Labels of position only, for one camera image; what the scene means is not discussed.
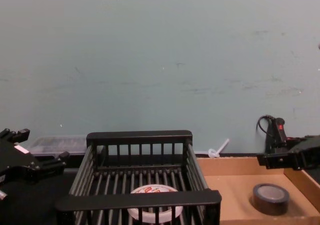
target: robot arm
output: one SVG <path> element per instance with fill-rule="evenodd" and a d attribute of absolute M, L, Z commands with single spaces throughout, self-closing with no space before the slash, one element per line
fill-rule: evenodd
<path fill-rule="evenodd" d="M 268 121 L 267 131 L 260 124 L 263 119 Z M 267 169 L 294 170 L 320 166 L 320 136 L 287 137 L 284 124 L 282 118 L 270 115 L 259 118 L 257 127 L 266 133 L 265 151 L 257 155 L 259 164 Z"/>
<path fill-rule="evenodd" d="M 19 145 L 29 138 L 29 134 L 28 129 L 0 132 L 0 185 L 19 179 L 37 182 L 63 173 L 69 153 L 63 152 L 57 158 L 40 162 Z"/>

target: red label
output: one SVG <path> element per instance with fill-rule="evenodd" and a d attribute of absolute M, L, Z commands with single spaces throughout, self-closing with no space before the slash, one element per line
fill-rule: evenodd
<path fill-rule="evenodd" d="M 147 188 L 144 190 L 144 192 L 147 193 L 147 192 L 149 192 L 149 191 L 151 191 L 151 190 L 152 190 L 152 187 L 149 186 L 149 187 L 147 187 Z"/>

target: black wire basket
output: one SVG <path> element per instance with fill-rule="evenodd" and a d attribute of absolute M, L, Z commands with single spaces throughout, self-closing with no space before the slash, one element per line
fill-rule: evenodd
<path fill-rule="evenodd" d="M 94 132 L 69 195 L 57 201 L 58 225 L 135 225 L 143 212 L 171 210 L 171 225 L 218 225 L 221 195 L 211 190 L 198 166 L 187 130 Z M 134 193 L 162 184 L 177 192 Z M 176 207 L 182 213 L 176 217 Z M 138 209 L 132 218 L 128 209 Z"/>

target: cardboard box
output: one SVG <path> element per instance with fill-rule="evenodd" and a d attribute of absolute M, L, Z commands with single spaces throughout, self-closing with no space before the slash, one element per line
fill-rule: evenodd
<path fill-rule="evenodd" d="M 255 157 L 198 158 L 204 178 L 222 196 L 221 225 L 320 225 L 320 185 L 305 171 L 266 169 Z M 288 211 L 271 216 L 251 204 L 253 188 L 269 183 L 290 195 Z"/>

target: painted wall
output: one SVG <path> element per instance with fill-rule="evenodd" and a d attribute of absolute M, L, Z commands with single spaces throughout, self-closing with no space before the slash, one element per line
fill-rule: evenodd
<path fill-rule="evenodd" d="M 259 116 L 320 133 L 320 0 L 0 0 L 1 127 L 188 129 L 260 152 Z"/>

